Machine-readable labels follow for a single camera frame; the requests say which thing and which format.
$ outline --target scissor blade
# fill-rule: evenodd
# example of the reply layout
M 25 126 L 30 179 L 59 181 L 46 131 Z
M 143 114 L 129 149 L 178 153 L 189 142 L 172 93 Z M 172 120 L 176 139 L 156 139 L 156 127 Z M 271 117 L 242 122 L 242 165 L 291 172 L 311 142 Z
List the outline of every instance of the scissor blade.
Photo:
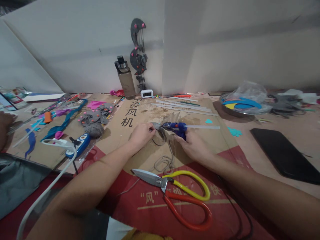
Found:
M 161 188 L 165 188 L 167 186 L 167 180 L 155 175 L 154 173 L 141 169 L 132 169 L 132 171 L 136 176 L 151 185 Z

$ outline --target white wall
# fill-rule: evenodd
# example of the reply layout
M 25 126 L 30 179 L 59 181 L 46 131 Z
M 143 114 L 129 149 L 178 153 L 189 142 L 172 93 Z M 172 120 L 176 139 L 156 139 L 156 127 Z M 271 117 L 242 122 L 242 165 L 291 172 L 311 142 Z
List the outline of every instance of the white wall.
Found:
M 136 17 L 147 27 L 146 84 L 160 93 L 164 1 L 37 0 L 3 19 L 62 90 L 100 93 L 121 89 L 114 62 L 129 62 Z
M 165 2 L 162 94 L 320 85 L 320 2 Z
M 0 19 L 0 86 L 61 93 L 59 86 Z

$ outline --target plastic bag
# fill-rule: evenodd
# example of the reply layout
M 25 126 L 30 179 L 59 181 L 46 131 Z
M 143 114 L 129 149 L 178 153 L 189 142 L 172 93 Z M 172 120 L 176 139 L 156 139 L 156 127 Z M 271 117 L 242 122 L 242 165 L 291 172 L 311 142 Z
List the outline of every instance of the plastic bag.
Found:
M 240 97 L 247 98 L 257 103 L 260 103 L 262 108 L 257 108 L 257 107 L 236 108 L 235 107 L 234 111 L 252 114 L 252 115 L 258 115 L 258 114 L 268 113 L 272 109 L 272 106 L 268 105 L 265 102 L 265 99 L 267 98 L 267 90 L 264 88 L 264 86 L 258 83 L 244 81 L 236 90 L 230 93 L 225 100 L 236 100 L 236 99 L 239 99 Z

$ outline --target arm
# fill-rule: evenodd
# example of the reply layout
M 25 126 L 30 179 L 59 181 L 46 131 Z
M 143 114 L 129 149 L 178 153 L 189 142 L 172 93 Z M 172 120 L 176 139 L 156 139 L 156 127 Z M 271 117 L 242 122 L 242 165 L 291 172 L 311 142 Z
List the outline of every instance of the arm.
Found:
M 220 175 L 292 239 L 320 239 L 320 201 L 296 188 L 212 154 L 202 139 L 175 136 L 190 158 Z
M 13 115 L 0 111 L 0 151 L 7 142 L 7 130 L 13 122 Z
M 138 125 L 126 144 L 71 180 L 40 216 L 27 239 L 81 239 L 82 216 L 98 205 L 126 162 L 155 131 L 152 123 Z

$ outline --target yellow and red scissors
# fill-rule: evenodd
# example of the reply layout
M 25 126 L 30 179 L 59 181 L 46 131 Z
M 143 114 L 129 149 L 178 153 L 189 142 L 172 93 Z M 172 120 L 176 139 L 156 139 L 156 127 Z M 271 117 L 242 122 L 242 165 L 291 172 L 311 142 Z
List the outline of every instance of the yellow and red scissors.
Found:
M 195 230 L 195 231 L 205 231 L 210 228 L 211 222 L 212 222 L 212 213 L 211 213 L 210 209 L 208 208 L 208 206 L 203 202 L 203 201 L 209 200 L 210 191 L 209 191 L 208 186 L 205 184 L 205 182 L 199 176 L 197 176 L 196 174 L 189 172 L 189 171 L 176 171 L 170 175 L 162 176 L 162 178 L 161 178 L 161 177 L 157 176 L 156 174 L 153 174 L 153 173 L 145 171 L 145 170 L 132 169 L 132 171 L 134 172 L 134 174 L 136 176 L 141 178 L 143 181 L 161 188 L 161 190 L 164 193 L 164 200 L 166 201 L 168 207 L 173 212 L 175 217 L 183 225 L 185 225 L 187 228 L 189 228 L 191 230 Z M 202 185 L 202 187 L 205 191 L 205 196 L 198 195 L 197 193 L 193 192 L 189 188 L 186 188 L 184 185 L 179 183 L 177 180 L 174 180 L 173 177 L 178 176 L 178 175 L 189 175 L 189 176 L 193 177 L 194 179 L 196 179 Z M 178 186 L 183 191 L 190 194 L 192 197 L 190 197 L 188 195 L 175 194 L 175 193 L 171 193 L 170 191 L 167 191 L 166 187 L 167 187 L 168 182 L 172 182 L 174 185 Z M 184 202 L 193 203 L 193 204 L 196 204 L 196 205 L 202 207 L 203 210 L 205 211 L 205 215 L 206 215 L 205 221 L 202 224 L 189 223 L 187 220 L 185 220 L 178 213 L 177 209 L 175 208 L 174 204 L 171 202 L 170 198 L 176 199 L 176 200 L 181 200 Z

